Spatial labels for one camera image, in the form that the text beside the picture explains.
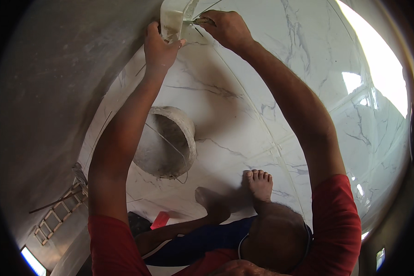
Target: blue shorts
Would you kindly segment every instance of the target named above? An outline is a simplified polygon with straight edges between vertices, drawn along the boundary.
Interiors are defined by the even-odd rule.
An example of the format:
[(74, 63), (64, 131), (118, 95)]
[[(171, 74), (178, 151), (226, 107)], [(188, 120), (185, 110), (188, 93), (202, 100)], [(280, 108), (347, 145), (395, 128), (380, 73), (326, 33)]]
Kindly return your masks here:
[(215, 249), (238, 250), (256, 217), (243, 218), (229, 224), (204, 225), (187, 235), (178, 235), (144, 255), (144, 262), (154, 266), (191, 265), (204, 257), (206, 252)]

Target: red shirt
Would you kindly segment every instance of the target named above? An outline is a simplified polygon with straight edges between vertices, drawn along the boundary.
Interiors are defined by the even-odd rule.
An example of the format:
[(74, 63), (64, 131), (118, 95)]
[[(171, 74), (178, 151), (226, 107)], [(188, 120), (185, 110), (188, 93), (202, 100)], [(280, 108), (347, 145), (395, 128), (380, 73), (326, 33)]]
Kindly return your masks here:
[[(346, 175), (335, 175), (313, 192), (313, 243), (293, 275), (349, 276), (360, 253), (361, 224)], [(107, 216), (89, 216), (90, 251), (94, 276), (150, 276), (129, 227)], [(226, 262), (237, 260), (237, 251), (207, 252), (176, 276), (207, 275)]]

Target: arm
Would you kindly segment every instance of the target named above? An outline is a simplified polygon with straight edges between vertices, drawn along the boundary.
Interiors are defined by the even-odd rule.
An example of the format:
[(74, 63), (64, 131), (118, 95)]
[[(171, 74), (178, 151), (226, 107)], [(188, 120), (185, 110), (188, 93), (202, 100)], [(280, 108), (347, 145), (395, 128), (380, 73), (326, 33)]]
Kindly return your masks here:
[(207, 11), (201, 15), (217, 27), (201, 26), (246, 60), (270, 89), (296, 134), (307, 161), (311, 189), (335, 174), (345, 174), (336, 129), (316, 94), (280, 60), (254, 41), (242, 17), (234, 11)]
[(158, 23), (147, 28), (146, 73), (98, 141), (89, 168), (89, 214), (119, 219), (129, 225), (126, 208), (127, 172), (135, 155), (152, 103), (184, 40), (166, 44)]

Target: bare foot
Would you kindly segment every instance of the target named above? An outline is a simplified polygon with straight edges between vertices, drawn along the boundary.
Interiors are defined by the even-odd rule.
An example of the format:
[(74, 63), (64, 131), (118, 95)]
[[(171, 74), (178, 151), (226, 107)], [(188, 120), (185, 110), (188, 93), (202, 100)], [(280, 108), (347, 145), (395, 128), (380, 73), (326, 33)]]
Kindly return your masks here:
[(263, 170), (246, 171), (248, 185), (255, 199), (271, 202), (273, 190), (273, 177)]
[(230, 210), (222, 202), (222, 196), (210, 189), (196, 188), (195, 200), (206, 209), (211, 224), (223, 223), (230, 217)]

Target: window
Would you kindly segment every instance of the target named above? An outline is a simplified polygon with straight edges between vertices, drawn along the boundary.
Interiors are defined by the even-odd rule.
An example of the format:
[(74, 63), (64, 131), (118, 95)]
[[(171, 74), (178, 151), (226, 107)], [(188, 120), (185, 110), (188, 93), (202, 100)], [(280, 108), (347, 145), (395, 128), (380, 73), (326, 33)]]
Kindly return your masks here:
[(26, 246), (23, 247), (21, 253), (35, 274), (38, 276), (46, 276), (46, 268), (44, 268), (44, 266), (34, 257), (34, 255), (32, 255)]

